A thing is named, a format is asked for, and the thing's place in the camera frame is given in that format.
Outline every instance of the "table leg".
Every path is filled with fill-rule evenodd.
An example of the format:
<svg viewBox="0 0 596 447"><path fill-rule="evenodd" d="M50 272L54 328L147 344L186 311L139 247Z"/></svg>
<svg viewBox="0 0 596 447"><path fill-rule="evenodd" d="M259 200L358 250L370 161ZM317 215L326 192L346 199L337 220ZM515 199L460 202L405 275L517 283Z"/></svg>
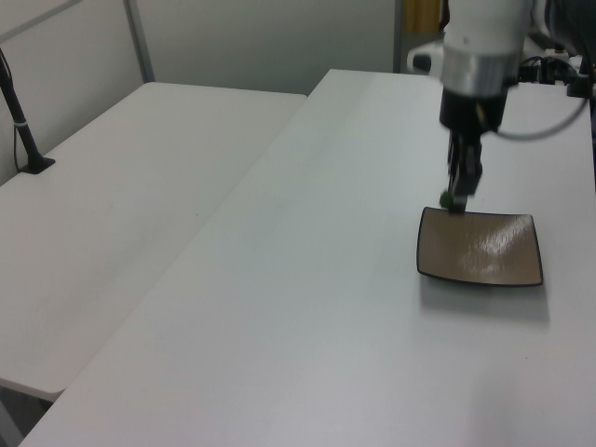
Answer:
<svg viewBox="0 0 596 447"><path fill-rule="evenodd" d="M23 440L19 428L8 414L2 401L0 401L0 437L7 447L17 447Z"/></svg>

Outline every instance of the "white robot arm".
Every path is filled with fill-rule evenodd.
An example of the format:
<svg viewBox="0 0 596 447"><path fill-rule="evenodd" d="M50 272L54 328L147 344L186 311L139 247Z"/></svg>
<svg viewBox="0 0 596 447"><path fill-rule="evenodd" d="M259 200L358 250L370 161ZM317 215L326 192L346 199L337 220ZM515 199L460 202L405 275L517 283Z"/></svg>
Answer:
<svg viewBox="0 0 596 447"><path fill-rule="evenodd" d="M592 61L596 0L451 0L450 9L440 77L440 122L451 133L450 181L441 205L462 212L482 175L481 135L501 125L528 31L549 32Z"/></svg>

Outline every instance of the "table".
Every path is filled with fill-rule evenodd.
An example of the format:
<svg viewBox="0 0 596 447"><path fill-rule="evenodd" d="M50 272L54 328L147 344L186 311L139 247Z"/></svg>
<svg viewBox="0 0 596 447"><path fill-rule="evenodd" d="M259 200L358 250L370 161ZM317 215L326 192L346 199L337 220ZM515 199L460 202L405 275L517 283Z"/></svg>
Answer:
<svg viewBox="0 0 596 447"><path fill-rule="evenodd" d="M0 188L0 386L71 384L305 97L147 84Z"/></svg>
<svg viewBox="0 0 596 447"><path fill-rule="evenodd" d="M415 266L447 183L440 92L330 72L23 447L592 446L589 114L485 140L469 209L534 215L545 286L458 285ZM504 129L576 105L520 86Z"/></svg>

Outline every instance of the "square plate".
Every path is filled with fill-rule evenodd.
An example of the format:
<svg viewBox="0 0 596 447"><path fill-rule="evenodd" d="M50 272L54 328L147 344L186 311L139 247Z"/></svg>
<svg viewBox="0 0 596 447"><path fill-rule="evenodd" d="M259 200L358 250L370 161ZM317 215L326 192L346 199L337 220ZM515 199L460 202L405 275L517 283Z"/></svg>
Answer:
<svg viewBox="0 0 596 447"><path fill-rule="evenodd" d="M543 283L534 219L527 214L459 214L425 208L416 264L421 275L470 284Z"/></svg>

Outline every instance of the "black stand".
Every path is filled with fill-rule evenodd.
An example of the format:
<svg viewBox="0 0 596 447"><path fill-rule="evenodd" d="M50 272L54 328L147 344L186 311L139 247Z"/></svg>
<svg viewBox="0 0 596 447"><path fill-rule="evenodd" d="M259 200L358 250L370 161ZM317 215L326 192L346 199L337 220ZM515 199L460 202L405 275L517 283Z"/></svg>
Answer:
<svg viewBox="0 0 596 447"><path fill-rule="evenodd" d="M34 136L31 134L25 115L20 108L19 99L17 98L17 93L15 93L12 84L10 69L4 59L4 54L0 54L0 56L0 88L2 89L5 100L7 100L8 109L15 122L15 126L19 131L20 139L25 147L25 151L27 151L27 156L29 157L29 163L22 168L21 171L30 174L39 174L56 162L51 158L44 158L37 150Z"/></svg>

